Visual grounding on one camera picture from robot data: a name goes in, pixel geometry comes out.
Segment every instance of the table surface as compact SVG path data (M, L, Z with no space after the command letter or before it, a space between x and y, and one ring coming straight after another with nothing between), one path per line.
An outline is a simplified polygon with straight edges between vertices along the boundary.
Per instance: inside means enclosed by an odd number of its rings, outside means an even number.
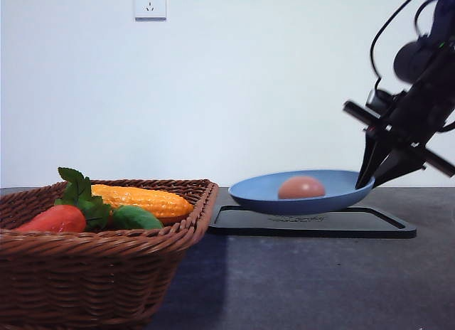
M217 204L235 204L226 188ZM455 188L379 187L357 205L413 224L417 237L208 233L146 330L455 329Z

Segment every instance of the wicker basket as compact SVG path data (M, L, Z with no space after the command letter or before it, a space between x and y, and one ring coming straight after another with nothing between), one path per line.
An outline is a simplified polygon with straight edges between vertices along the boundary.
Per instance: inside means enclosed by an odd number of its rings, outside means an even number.
M177 193L194 205L161 230L19 233L66 182L1 197L0 329L142 329L185 251L206 232L218 186L209 180L93 181Z

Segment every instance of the wall outlet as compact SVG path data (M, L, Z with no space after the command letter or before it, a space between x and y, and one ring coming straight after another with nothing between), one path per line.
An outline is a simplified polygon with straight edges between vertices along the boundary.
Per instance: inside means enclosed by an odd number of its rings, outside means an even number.
M136 21L166 19L166 0L134 0Z

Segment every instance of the blue plate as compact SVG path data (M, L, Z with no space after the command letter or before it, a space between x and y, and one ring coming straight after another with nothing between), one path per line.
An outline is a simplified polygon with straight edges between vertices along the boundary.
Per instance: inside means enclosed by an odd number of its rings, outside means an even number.
M279 199L278 189L293 176L312 176L326 189L325 196ZM258 213L306 215L337 211L362 200L373 188L375 179L355 189L358 172L340 170L289 171L253 177L229 188L229 194L242 207Z

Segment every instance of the brown egg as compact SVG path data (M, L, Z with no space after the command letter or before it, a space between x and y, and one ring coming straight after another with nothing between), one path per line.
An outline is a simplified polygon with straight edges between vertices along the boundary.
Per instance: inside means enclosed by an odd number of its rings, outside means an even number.
M306 198L324 196L324 185L310 176L294 176L287 179L278 190L278 198Z

